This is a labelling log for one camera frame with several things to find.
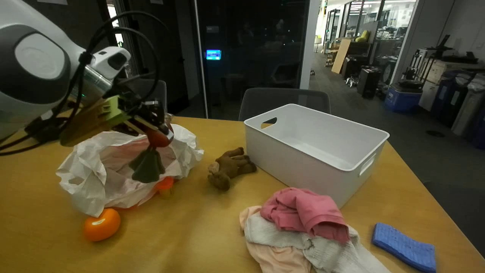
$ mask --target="table surface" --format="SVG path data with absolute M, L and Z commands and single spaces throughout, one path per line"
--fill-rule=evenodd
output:
M 61 189 L 55 171 L 72 148 L 58 142 L 0 156 L 0 271 L 260 271 L 251 258 L 239 214 L 286 185 L 264 171 L 242 176 L 228 192 L 214 189 L 208 165 L 245 145 L 245 124 L 176 118 L 198 135 L 202 162 L 170 195 L 122 210 L 120 232 L 104 241 L 83 236 L 86 215 Z M 392 271 L 413 271 L 372 245 L 378 221 L 437 247 L 439 271 L 485 271 L 485 261 L 417 176 L 387 144 L 375 173 L 342 207 L 361 242 Z

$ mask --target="teddy bear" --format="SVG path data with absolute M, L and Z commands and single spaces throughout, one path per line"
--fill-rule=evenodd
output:
M 233 179 L 246 173 L 255 173 L 257 165 L 245 154 L 243 147 L 225 151 L 210 165 L 208 180 L 222 191 L 233 186 Z

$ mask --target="green leaf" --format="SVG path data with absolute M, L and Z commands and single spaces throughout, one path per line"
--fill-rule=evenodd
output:
M 166 173 L 161 156 L 152 145 L 142 151 L 140 156 L 137 156 L 129 165 L 134 170 L 133 179 L 143 183 L 158 182 L 160 174 Z

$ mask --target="chair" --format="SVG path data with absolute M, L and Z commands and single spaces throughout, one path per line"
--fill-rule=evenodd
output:
M 322 91 L 299 88 L 251 88 L 243 97 L 240 119 L 260 115 L 287 103 L 298 103 L 317 110 L 330 112 L 330 97 Z

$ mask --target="white plastic bin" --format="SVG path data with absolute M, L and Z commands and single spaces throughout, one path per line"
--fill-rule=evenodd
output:
M 252 160 L 287 185 L 333 195 L 343 206 L 374 171 L 390 133 L 301 104 L 245 121 Z

